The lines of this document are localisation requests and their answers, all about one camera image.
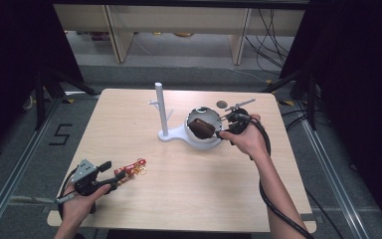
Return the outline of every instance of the black tape marking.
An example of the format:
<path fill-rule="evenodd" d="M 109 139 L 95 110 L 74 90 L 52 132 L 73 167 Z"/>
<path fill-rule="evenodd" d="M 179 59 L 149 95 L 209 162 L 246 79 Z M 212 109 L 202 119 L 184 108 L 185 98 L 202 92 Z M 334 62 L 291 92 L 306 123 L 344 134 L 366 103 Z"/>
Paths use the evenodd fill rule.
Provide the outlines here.
<path fill-rule="evenodd" d="M 68 138 L 70 138 L 70 135 L 67 133 L 59 133 L 59 130 L 61 130 L 61 127 L 63 126 L 73 126 L 71 123 L 60 123 L 57 131 L 55 132 L 54 136 L 62 136 L 64 137 L 64 142 L 51 142 L 49 143 L 50 146 L 63 146 L 67 144 Z"/>

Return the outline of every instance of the vertical post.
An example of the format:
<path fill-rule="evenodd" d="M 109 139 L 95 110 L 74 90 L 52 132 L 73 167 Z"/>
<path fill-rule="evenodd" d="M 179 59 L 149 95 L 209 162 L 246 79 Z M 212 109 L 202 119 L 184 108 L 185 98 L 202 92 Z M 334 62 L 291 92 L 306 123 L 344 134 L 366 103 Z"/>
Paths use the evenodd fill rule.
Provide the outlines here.
<path fill-rule="evenodd" d="M 167 119 L 166 119 L 166 109 L 165 109 L 164 99 L 163 99 L 162 84 L 156 83 L 154 84 L 154 86 L 156 88 L 156 93 L 157 93 L 157 104 L 159 105 L 160 121 L 162 123 L 163 136 L 167 136 L 168 135 Z"/>

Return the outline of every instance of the wooden table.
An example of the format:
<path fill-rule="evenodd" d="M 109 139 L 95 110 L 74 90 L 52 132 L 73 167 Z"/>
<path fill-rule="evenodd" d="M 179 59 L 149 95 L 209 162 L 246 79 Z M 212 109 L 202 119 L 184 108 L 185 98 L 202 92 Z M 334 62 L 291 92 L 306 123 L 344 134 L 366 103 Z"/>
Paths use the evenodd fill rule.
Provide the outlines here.
<path fill-rule="evenodd" d="M 270 94 L 164 91 L 166 111 L 173 110 L 169 127 L 184 123 L 196 107 L 219 115 L 229 106 L 256 99 L 244 106 L 261 115 L 271 143 L 272 159 L 300 214 L 311 214 L 299 171 L 287 138 L 276 99 Z M 112 161 L 112 169 L 97 180 L 113 177 L 113 169 L 147 160 L 147 173 L 134 176 L 101 198 L 86 227 L 185 230 L 213 232 L 269 232 L 267 207 L 259 193 L 259 175 L 252 161 L 228 141 L 210 150 L 198 150 L 179 140 L 162 142 L 159 112 L 149 105 L 156 92 L 105 90 L 83 135 L 71 171 L 86 158 L 94 165 Z M 61 223 L 57 211 L 48 217 Z M 309 232 L 314 221 L 305 221 Z"/>

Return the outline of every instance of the person's right hand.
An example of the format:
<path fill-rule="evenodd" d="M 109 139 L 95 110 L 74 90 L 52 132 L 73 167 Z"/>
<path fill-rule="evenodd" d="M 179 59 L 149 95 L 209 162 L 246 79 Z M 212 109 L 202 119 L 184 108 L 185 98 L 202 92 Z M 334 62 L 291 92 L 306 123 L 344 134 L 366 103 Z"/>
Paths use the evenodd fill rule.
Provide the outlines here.
<path fill-rule="evenodd" d="M 260 120 L 259 115 L 250 115 L 251 118 Z M 252 124 L 248 123 L 247 128 L 240 134 L 233 134 L 228 131 L 221 131 L 220 136 L 233 142 L 237 148 L 250 157 L 258 154 L 268 154 L 266 142 L 260 131 Z"/>

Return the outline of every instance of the white stand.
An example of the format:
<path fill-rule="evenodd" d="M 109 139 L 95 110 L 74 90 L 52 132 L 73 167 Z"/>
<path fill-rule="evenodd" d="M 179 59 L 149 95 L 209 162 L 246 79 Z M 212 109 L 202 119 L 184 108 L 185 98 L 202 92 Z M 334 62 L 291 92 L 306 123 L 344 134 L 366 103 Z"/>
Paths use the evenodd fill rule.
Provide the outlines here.
<path fill-rule="evenodd" d="M 185 131 L 185 125 L 182 124 L 180 127 L 177 128 L 168 128 L 167 127 L 167 119 L 166 119 L 166 109 L 164 104 L 164 98 L 163 98 L 163 90 L 162 90 L 162 84 L 156 83 L 155 89 L 157 93 L 157 102 L 151 102 L 151 105 L 157 105 L 157 108 L 160 112 L 160 121 L 162 124 L 162 130 L 159 131 L 158 136 L 161 141 L 168 142 L 171 140 L 182 140 L 190 144 L 191 146 L 206 150 L 213 148 L 217 146 L 221 140 L 219 138 L 216 138 L 214 141 L 211 142 L 197 142 L 191 139 L 187 132 Z"/>

